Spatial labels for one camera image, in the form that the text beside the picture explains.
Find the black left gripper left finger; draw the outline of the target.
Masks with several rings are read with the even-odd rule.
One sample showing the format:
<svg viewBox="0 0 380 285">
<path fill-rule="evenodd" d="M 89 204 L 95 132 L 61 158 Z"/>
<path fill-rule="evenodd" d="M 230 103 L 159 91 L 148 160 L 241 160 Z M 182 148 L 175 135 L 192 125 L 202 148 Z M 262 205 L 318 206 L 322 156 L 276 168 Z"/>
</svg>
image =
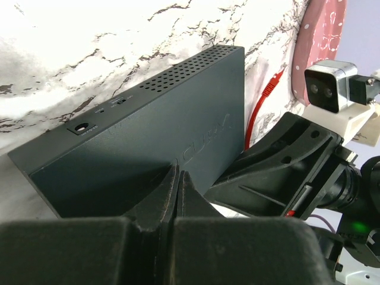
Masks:
<svg viewBox="0 0 380 285">
<path fill-rule="evenodd" d="M 1 224 L 2 284 L 163 284 L 179 186 L 171 168 L 119 217 Z"/>
</svg>

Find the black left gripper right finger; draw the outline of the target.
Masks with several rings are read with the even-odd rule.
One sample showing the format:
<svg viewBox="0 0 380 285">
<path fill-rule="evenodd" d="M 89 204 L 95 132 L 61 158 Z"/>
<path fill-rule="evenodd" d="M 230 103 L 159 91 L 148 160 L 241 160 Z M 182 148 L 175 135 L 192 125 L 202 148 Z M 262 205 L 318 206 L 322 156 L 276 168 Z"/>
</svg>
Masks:
<svg viewBox="0 0 380 285">
<path fill-rule="evenodd" d="M 314 231 L 295 218 L 181 217 L 169 284 L 329 284 Z"/>
</svg>

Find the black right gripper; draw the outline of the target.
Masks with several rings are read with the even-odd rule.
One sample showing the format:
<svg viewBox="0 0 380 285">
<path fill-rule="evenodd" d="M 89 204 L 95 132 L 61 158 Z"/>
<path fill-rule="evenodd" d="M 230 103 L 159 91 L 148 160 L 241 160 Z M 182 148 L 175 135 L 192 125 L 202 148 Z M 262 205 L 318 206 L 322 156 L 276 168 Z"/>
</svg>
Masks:
<svg viewBox="0 0 380 285">
<path fill-rule="evenodd" d="M 357 169 L 356 154 L 342 143 L 335 132 L 287 112 L 204 196 L 246 216 L 341 213 L 337 239 L 353 258 L 378 267 L 379 157 Z"/>
</svg>

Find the dark network switch box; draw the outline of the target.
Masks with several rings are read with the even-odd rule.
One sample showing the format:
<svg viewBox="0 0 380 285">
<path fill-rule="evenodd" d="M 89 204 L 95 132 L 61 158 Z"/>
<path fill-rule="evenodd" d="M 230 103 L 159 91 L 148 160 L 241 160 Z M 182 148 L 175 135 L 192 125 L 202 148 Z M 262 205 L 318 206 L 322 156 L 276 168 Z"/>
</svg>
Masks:
<svg viewBox="0 0 380 285">
<path fill-rule="evenodd" d="M 57 216 L 119 216 L 172 166 L 204 194 L 243 151 L 245 50 L 216 45 L 9 152 Z"/>
</svg>

